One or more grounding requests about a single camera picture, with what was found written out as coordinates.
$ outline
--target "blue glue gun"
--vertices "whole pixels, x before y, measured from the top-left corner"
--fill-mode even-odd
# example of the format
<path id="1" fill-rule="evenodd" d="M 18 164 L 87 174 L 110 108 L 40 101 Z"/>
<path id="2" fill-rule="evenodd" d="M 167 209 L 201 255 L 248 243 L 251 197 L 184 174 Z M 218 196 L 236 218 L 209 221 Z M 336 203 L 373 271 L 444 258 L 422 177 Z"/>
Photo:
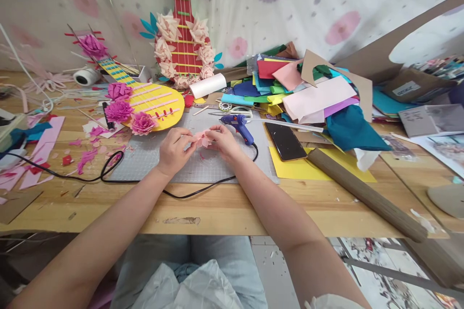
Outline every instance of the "blue glue gun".
<path id="1" fill-rule="evenodd" d="M 231 114 L 227 116 L 222 116 L 219 120 L 224 124 L 228 124 L 234 127 L 237 133 L 240 133 L 240 135 L 243 137 L 243 140 L 245 140 L 245 145 L 251 146 L 251 144 L 254 143 L 255 140 L 251 136 L 247 127 L 245 127 L 245 124 L 247 123 L 246 119 L 247 117 L 245 115 Z"/>

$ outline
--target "phone screen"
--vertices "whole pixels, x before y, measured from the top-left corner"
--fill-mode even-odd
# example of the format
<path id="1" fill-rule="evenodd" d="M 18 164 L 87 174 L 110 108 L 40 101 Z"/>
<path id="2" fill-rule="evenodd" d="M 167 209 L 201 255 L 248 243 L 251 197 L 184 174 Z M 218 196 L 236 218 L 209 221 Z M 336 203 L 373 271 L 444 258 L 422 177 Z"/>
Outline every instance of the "phone screen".
<path id="1" fill-rule="evenodd" d="M 306 152 L 292 129 L 274 123 L 265 123 L 280 158 L 283 161 L 306 158 Z"/>

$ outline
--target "small box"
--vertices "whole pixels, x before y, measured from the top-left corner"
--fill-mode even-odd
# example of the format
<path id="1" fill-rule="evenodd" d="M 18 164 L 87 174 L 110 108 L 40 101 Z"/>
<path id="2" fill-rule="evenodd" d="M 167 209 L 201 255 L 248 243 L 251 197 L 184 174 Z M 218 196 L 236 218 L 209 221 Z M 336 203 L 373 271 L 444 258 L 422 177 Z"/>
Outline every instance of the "small box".
<path id="1" fill-rule="evenodd" d="M 425 105 L 398 114 L 410 138 L 464 133 L 464 108 L 461 104 Z"/>
<path id="2" fill-rule="evenodd" d="M 405 69 L 389 81 L 383 92 L 402 103 L 426 103 L 450 91 L 456 81 L 443 80 L 416 69 Z"/>

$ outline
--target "cutting mat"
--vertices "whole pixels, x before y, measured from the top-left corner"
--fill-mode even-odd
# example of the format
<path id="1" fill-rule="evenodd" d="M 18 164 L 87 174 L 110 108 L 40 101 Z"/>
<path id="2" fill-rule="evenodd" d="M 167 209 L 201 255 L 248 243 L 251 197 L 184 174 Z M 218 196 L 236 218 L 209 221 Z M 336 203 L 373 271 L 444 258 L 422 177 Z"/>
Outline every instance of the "cutting mat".
<path id="1" fill-rule="evenodd" d="M 208 114 L 208 110 L 193 116 L 198 109 L 185 112 L 176 125 L 190 129 L 193 134 L 203 131 L 209 127 L 219 124 L 219 116 Z M 253 111 L 253 117 L 259 117 L 257 111 Z M 276 175 L 276 170 L 272 163 L 269 153 L 269 142 L 262 123 L 251 122 L 246 125 L 255 140 L 259 149 L 259 156 L 256 159 L 258 167 L 275 183 L 280 183 Z M 244 152 L 254 158 L 256 150 L 253 146 L 246 146 L 240 134 L 230 127 L 237 142 L 241 145 Z M 117 166 L 111 175 L 111 180 L 141 180 L 160 160 L 160 144 L 168 133 L 162 130 L 147 136 L 132 136 L 129 145 L 134 149 L 133 152 L 127 150 L 124 159 Z M 174 183 L 214 183 L 221 179 L 233 176 L 234 173 L 227 166 L 219 153 L 202 147 L 197 149 L 185 166 L 174 176 L 171 182 Z M 237 179 L 225 183 L 238 183 Z"/>

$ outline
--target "label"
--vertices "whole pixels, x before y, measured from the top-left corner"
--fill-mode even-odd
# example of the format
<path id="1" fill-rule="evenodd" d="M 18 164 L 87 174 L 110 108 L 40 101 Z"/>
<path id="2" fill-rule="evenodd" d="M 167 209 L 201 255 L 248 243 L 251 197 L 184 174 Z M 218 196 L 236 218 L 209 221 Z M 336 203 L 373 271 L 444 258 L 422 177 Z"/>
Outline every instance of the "label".
<path id="1" fill-rule="evenodd" d="M 417 83 L 414 81 L 409 81 L 402 85 L 401 87 L 398 87 L 397 89 L 392 90 L 393 94 L 397 96 L 402 96 L 404 94 L 407 94 L 409 92 L 418 90 L 421 86 L 419 86 Z"/>

